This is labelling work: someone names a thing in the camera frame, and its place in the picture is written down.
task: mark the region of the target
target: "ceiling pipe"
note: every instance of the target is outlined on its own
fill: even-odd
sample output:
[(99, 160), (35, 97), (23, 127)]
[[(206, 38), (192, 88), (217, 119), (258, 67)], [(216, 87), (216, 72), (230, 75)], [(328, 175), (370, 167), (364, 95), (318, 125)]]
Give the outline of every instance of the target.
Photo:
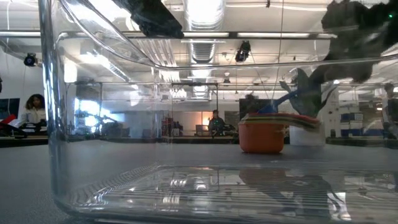
[[(225, 12), (225, 0), (184, 0), (185, 20), (189, 31), (219, 31), (222, 28)], [(191, 43), (190, 58), (192, 66), (206, 66), (214, 62), (216, 43)], [(192, 76), (197, 77), (193, 82), (207, 82), (211, 70), (192, 71)], [(207, 87), (193, 87), (195, 96), (204, 96)]]

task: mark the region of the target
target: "woman with dark hair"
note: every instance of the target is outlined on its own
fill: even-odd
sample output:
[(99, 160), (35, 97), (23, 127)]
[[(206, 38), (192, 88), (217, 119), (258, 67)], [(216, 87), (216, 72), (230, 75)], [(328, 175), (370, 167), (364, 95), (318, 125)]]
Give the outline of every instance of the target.
[(34, 94), (26, 101), (25, 113), (21, 116), (20, 126), (26, 123), (37, 124), (45, 119), (44, 97), (40, 94)]

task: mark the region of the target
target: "orange bowl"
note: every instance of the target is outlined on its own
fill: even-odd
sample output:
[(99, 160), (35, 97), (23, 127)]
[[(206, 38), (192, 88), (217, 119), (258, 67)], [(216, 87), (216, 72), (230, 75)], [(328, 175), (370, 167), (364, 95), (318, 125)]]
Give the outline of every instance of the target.
[(241, 123), (239, 145), (247, 153), (280, 153), (284, 148), (283, 128), (283, 124)]

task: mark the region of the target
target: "white wall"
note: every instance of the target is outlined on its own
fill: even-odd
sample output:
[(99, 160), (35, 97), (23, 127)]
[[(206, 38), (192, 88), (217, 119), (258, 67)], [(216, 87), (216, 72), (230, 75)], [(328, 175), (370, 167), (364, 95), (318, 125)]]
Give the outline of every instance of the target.
[(44, 96), (42, 69), (29, 68), (21, 59), (5, 54), (0, 49), (0, 99), (20, 98), (19, 115), (23, 113), (28, 98), (36, 93)]

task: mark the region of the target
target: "wire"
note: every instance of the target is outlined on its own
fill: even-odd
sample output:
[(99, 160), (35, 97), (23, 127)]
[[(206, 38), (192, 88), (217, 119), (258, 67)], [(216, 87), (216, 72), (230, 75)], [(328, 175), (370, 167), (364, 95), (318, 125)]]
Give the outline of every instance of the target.
[[(280, 20), (280, 39), (279, 39), (279, 53), (278, 53), (278, 63), (280, 62), (280, 50), (282, 48), (282, 32), (284, 28), (284, 6), (285, 6), (285, 0), (282, 1), (282, 19)], [(278, 69), (276, 70), (276, 79), (275, 79), (275, 84), (274, 84), (274, 90), (272, 91), (272, 100), (274, 99), (275, 96), (275, 89), (276, 89), (276, 83), (278, 82), (279, 78), (279, 69), (280, 67), (278, 66)]]
[[(256, 61), (255, 61), (254, 56), (253, 56), (253, 52), (252, 52), (251, 50), (250, 50), (250, 53), (251, 53), (251, 57), (253, 58), (254, 64), (256, 64)], [(264, 88), (264, 92), (266, 93), (267, 98), (269, 99), (269, 95), (268, 95), (268, 93), (267, 93), (266, 86), (264, 86), (264, 82), (261, 80), (260, 73), (259, 73), (259, 71), (258, 71), (256, 68), (255, 68), (255, 71), (256, 71), (256, 73), (257, 73), (257, 76), (258, 76), (259, 79), (260, 79), (260, 82), (261, 82), (262, 87)]]

